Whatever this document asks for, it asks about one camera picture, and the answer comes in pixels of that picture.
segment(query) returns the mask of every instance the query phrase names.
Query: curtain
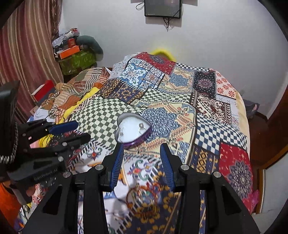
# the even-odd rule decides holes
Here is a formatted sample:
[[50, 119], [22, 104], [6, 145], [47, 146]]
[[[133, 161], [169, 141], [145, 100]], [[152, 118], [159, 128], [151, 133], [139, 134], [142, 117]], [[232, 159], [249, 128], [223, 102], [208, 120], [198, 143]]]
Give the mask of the curtain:
[[34, 90], [46, 80], [54, 84], [63, 82], [51, 45], [52, 28], [55, 28], [51, 22], [60, 18], [58, 1], [62, 2], [25, 0], [0, 30], [0, 85], [21, 81], [15, 110], [16, 120], [21, 123], [28, 120], [30, 110], [36, 105], [30, 95]]

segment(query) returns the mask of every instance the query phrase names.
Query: orange fabric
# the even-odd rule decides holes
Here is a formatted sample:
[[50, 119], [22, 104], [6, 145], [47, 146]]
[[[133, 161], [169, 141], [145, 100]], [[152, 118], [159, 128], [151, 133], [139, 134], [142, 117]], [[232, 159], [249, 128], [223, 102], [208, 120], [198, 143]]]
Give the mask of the orange fabric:
[[12, 227], [20, 208], [21, 205], [16, 196], [8, 193], [3, 184], [0, 183], [0, 209]]

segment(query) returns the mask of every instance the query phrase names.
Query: red book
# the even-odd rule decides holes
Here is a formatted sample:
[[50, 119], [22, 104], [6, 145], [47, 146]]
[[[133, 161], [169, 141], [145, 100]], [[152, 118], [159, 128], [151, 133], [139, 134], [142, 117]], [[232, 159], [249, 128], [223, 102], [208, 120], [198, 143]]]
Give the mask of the red book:
[[35, 98], [35, 100], [38, 102], [40, 101], [46, 93], [54, 87], [54, 84], [52, 80], [47, 80], [44, 85], [41, 85], [38, 89], [36, 89], [31, 96]]

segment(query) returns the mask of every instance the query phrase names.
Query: orange box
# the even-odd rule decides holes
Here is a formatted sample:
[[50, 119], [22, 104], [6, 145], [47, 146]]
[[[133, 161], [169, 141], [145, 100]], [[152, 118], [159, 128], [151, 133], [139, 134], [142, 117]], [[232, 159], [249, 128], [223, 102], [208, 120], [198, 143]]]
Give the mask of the orange box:
[[64, 58], [66, 58], [72, 54], [75, 54], [79, 51], [80, 51], [79, 46], [73, 46], [67, 50], [64, 50], [62, 53], [60, 53], [60, 58], [64, 59]]

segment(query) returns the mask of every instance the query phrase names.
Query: checkered pattern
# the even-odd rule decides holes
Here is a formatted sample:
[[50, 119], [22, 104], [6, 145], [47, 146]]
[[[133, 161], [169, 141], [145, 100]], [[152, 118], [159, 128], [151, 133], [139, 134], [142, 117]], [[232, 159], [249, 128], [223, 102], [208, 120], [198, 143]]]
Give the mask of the checkered pattern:
[[117, 118], [123, 112], [140, 114], [143, 110], [145, 108], [132, 107], [119, 99], [95, 97], [83, 110], [72, 113], [71, 120], [78, 121], [78, 130], [88, 132], [91, 138], [113, 149], [117, 143], [114, 136]]
[[190, 94], [166, 94], [159, 90], [147, 89], [143, 97], [142, 102], [154, 103], [158, 101], [173, 101], [173, 102], [187, 102], [189, 103]]
[[230, 125], [224, 125], [202, 114], [197, 114], [197, 134], [195, 144], [219, 154], [220, 141], [239, 146], [247, 151], [247, 137]]
[[188, 70], [188, 71], [201, 71], [201, 72], [208, 72], [208, 68], [204, 67], [190, 67], [188, 65], [182, 64], [182, 63], [176, 63], [177, 67], [182, 68], [183, 70]]

